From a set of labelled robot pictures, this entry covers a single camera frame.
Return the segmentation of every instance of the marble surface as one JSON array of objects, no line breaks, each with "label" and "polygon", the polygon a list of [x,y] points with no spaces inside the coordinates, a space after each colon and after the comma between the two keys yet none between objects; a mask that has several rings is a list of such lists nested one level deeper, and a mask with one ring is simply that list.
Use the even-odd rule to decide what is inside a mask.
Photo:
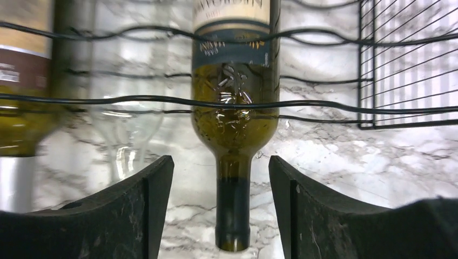
[{"label": "marble surface", "polygon": [[[139,12],[132,4],[119,6],[122,2],[119,0],[100,2],[119,12],[118,15]],[[310,1],[323,5],[337,2]],[[190,30],[191,14],[186,11],[189,4],[190,0],[174,1],[169,24]],[[314,26],[356,38],[358,7],[319,11],[284,0],[281,23],[283,29]],[[301,38],[335,40],[323,35]],[[178,37],[168,41],[168,45],[166,72],[189,71],[190,41]],[[354,45],[319,48],[282,40],[281,66],[282,74],[310,80],[354,79],[359,68],[358,48]],[[457,74],[452,73],[449,78],[449,87],[457,89]],[[81,84],[77,92],[84,96],[87,85],[84,80]],[[357,105],[356,84],[311,85],[283,80],[281,87],[281,100],[319,99]],[[171,79],[166,94],[189,98],[189,79]],[[452,100],[448,105],[456,105]],[[166,104],[165,108],[183,107]],[[320,107],[292,107],[281,112],[319,119],[356,117],[353,113]],[[188,115],[166,115],[149,142],[146,155],[148,161],[153,161],[169,154],[175,161],[159,258],[284,258],[268,178],[271,155],[281,156],[304,174],[343,194],[375,205],[394,208],[425,197],[457,197],[457,130],[457,126],[443,126],[361,131],[354,125],[281,120],[275,136],[253,159],[251,247],[241,254],[230,255],[214,246],[214,157],[197,138]],[[42,142],[39,161],[36,209],[59,207],[102,190],[110,182],[107,146],[84,114],[75,115]]]}]

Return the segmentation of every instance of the bottle neck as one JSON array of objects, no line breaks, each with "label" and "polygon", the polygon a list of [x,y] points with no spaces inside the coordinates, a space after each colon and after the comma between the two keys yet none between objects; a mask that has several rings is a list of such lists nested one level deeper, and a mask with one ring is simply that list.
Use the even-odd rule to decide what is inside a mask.
[{"label": "bottle neck", "polygon": [[224,251],[250,246],[250,171],[252,156],[217,156],[215,242]]},{"label": "bottle neck", "polygon": [[36,159],[0,156],[0,210],[32,211],[32,189]]},{"label": "bottle neck", "polygon": [[110,154],[112,182],[122,181],[142,170],[145,165],[145,146],[115,145]]}]

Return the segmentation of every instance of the black wire grid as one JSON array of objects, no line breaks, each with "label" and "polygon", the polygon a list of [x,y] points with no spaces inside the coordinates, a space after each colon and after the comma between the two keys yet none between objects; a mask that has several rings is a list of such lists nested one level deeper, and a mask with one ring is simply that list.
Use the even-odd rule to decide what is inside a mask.
[{"label": "black wire grid", "polygon": [[[189,106],[213,108],[272,108],[291,106],[332,107],[358,113],[357,120],[320,120],[281,115],[279,118],[317,123],[358,124],[362,130],[395,127],[419,127],[458,124],[458,104],[453,97],[458,90],[458,4],[453,0],[404,1],[404,0],[354,0],[337,5],[310,5],[302,0],[294,1],[314,10],[330,10],[358,4],[360,7],[360,33],[358,39],[349,39],[336,32],[320,28],[300,28],[259,38],[271,40],[286,37],[304,45],[332,47],[358,44],[360,51],[359,77],[347,81],[311,81],[288,75],[280,78],[293,79],[309,84],[358,84],[358,107],[322,100],[281,101],[271,104],[221,104],[207,103],[166,96],[125,96],[109,99],[59,99],[0,94],[0,100],[31,101],[70,105],[71,112],[87,112],[74,109],[71,105],[114,104],[123,101],[161,101]],[[0,21],[0,27],[24,31],[52,39],[76,41],[105,40],[127,36],[135,30],[160,30],[167,32],[167,38],[185,36],[197,40],[211,40],[187,31],[157,25],[142,25],[105,35],[70,28],[70,34],[52,33],[17,24]],[[314,43],[297,39],[294,35],[321,33],[336,37],[335,43]],[[154,39],[129,40],[148,41]],[[246,40],[222,39],[226,43],[244,43]],[[151,80],[157,77],[190,77],[186,73],[169,75],[131,75],[116,71],[74,71],[74,76],[109,75],[134,79]],[[141,113],[191,113],[190,110],[142,111]]]},{"label": "black wire grid", "polygon": [[[458,3],[368,0],[360,5],[360,39],[402,42],[458,30]],[[358,107],[407,109],[458,103],[458,42],[404,47],[362,46]],[[458,113],[358,114],[362,130],[458,124]]]}]

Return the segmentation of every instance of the wine rack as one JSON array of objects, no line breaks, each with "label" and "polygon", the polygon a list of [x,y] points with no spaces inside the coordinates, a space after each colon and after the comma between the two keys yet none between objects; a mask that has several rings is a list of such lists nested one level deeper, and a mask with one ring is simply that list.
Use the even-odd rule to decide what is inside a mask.
[{"label": "wine rack", "polygon": [[[360,12],[360,33],[358,39],[350,39],[336,32],[316,29],[299,28],[295,30],[282,31],[276,35],[267,36],[270,40],[276,37],[286,37],[296,42],[313,46],[332,47],[337,45],[356,44],[359,46],[359,77],[345,81],[313,81],[298,78],[290,75],[282,75],[284,79],[298,80],[307,84],[358,84],[358,106],[347,106],[332,101],[298,100],[279,102],[268,105],[269,107],[291,107],[291,106],[322,106],[332,107],[358,114],[357,120],[327,121],[315,120],[294,116],[281,115],[280,118],[302,120],[319,123],[353,123],[362,130],[374,130],[378,128],[393,127],[418,127],[418,126],[439,126],[455,125],[458,123],[458,106],[453,103],[457,93],[455,77],[458,71],[455,58],[458,45],[456,43],[458,34],[457,24],[453,22],[457,9],[453,3],[445,0],[438,0],[434,3],[420,5],[413,2],[400,0],[357,0],[334,6],[315,6],[302,2],[301,0],[290,0],[308,8],[334,9],[349,5],[359,5]],[[418,21],[427,19],[427,25],[419,27]],[[21,30],[45,37],[59,40],[76,40],[90,42],[94,40],[106,40],[112,37],[123,37],[128,40],[135,39],[125,34],[136,30],[162,31],[161,38],[150,40],[168,39],[174,40],[176,36],[202,39],[188,31],[183,31],[167,26],[142,25],[127,28],[122,31],[106,32],[103,35],[95,35],[91,31],[78,30],[77,28],[64,28],[55,33],[24,28],[16,24],[0,22],[0,27]],[[396,36],[395,31],[401,31],[403,37]],[[297,39],[294,35],[304,33],[319,33],[331,35],[339,39],[337,43],[315,43],[305,42]],[[438,64],[444,66],[439,72]],[[150,80],[153,78],[189,77],[187,71],[174,74],[123,74],[113,71],[90,71],[74,70],[69,67],[64,72],[72,76],[89,77],[94,74],[111,74],[112,76],[128,77]],[[105,99],[95,101],[90,99],[48,99],[31,98],[25,96],[14,96],[0,94],[0,99],[27,100],[47,103],[69,104],[69,105],[102,105],[113,104],[120,101],[159,101],[183,104],[189,106],[227,107],[243,109],[248,106],[230,104],[203,104],[198,101],[179,99],[166,96],[135,97],[126,96],[123,98]],[[267,108],[256,104],[250,108]],[[84,108],[69,109],[72,112],[85,112]],[[163,113],[190,113],[189,110],[161,111]]]}]

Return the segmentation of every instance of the wine bottle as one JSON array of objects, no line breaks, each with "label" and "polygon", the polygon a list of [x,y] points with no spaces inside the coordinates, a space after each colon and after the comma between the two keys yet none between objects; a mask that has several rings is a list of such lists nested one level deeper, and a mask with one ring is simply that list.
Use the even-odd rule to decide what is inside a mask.
[{"label": "wine bottle", "polygon": [[[279,100],[279,40],[256,40],[279,28],[280,0],[195,0],[193,31],[211,41],[192,46],[192,98],[225,104]],[[228,44],[218,39],[248,39]],[[250,174],[255,153],[275,133],[279,110],[195,107],[194,130],[217,160],[216,246],[250,245]]]},{"label": "wine bottle", "polygon": [[[51,31],[51,0],[0,2],[5,22]],[[17,30],[0,28],[0,93],[53,97],[49,83],[51,40]],[[32,183],[37,145],[60,122],[60,107],[0,99],[0,210],[32,210]]]}]

